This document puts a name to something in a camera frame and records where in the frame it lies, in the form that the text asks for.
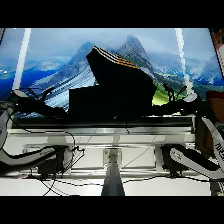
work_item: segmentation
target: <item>blue sky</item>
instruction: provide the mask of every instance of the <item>blue sky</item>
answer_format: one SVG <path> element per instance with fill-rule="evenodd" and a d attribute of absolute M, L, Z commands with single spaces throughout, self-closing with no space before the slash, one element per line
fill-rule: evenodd
<path fill-rule="evenodd" d="M 24 29 L 6 29 L 0 58 L 18 59 Z M 33 28 L 27 58 L 72 57 L 86 41 L 119 48 L 127 35 L 137 36 L 145 50 L 179 55 L 174 28 Z M 207 28 L 184 28 L 185 57 L 209 60 L 215 50 Z"/>

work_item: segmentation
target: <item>metal pole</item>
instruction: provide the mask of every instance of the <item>metal pole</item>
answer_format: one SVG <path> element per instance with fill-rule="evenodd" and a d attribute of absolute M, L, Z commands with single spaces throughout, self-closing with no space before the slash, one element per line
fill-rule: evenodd
<path fill-rule="evenodd" d="M 111 149 L 109 165 L 104 180 L 101 196 L 125 196 L 123 183 L 117 165 L 118 149 Z"/>

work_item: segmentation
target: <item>glass surface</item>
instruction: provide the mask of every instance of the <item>glass surface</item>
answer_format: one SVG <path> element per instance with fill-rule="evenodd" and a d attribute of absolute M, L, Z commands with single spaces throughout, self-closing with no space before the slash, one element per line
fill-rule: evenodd
<path fill-rule="evenodd" d="M 209 30 L 182 31 L 186 74 L 194 91 L 203 99 L 209 89 L 222 91 L 224 81 Z M 6 29 L 0 45 L 1 98 L 12 87 L 23 32 Z M 94 44 L 131 61 L 153 78 L 157 86 L 153 104 L 168 102 L 162 84 L 169 84 L 176 94 L 185 85 L 175 28 L 32 28 L 21 87 L 42 89 L 36 93 L 55 87 L 46 103 L 67 111 L 68 90 L 95 83 L 86 59 Z"/>

